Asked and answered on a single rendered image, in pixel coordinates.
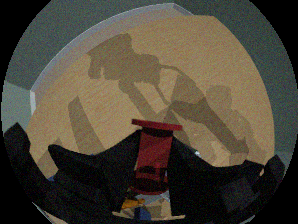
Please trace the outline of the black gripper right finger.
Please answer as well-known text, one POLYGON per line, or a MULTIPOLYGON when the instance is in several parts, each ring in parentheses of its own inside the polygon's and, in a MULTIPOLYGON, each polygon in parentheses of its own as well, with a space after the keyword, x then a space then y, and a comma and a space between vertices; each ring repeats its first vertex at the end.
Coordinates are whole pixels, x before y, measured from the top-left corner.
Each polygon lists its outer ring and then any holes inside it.
POLYGON ((251 163, 213 167, 173 136, 166 165, 172 216, 184 216, 185 210, 192 208, 196 202, 209 194, 210 190, 246 176, 251 167, 253 167, 251 163))

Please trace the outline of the dark blue rectangular frame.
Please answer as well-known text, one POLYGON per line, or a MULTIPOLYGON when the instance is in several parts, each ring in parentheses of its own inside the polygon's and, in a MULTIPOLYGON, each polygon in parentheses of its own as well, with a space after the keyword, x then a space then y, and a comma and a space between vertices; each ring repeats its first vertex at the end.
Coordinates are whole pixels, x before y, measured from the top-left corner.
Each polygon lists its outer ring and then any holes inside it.
MULTIPOLYGON (((55 177, 55 175, 49 177, 48 181, 49 183, 53 183, 53 177, 55 177)), ((149 212, 146 212, 146 210, 144 208, 134 208, 134 216, 133 216, 134 220, 152 220, 152 214, 150 214, 149 212)))

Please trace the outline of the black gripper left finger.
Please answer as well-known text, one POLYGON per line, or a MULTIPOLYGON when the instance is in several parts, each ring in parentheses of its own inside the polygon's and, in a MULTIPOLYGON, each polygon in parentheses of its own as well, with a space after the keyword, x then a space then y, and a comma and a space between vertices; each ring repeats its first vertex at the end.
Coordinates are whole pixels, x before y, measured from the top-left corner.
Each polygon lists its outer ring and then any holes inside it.
POLYGON ((134 164, 138 159, 138 145, 140 145, 141 129, 130 133, 129 137, 105 149, 98 155, 69 151, 60 145, 49 144, 53 163, 57 169, 77 177, 86 184, 97 186, 108 198, 113 212, 121 213, 125 194, 128 192, 130 179, 134 171, 134 164))

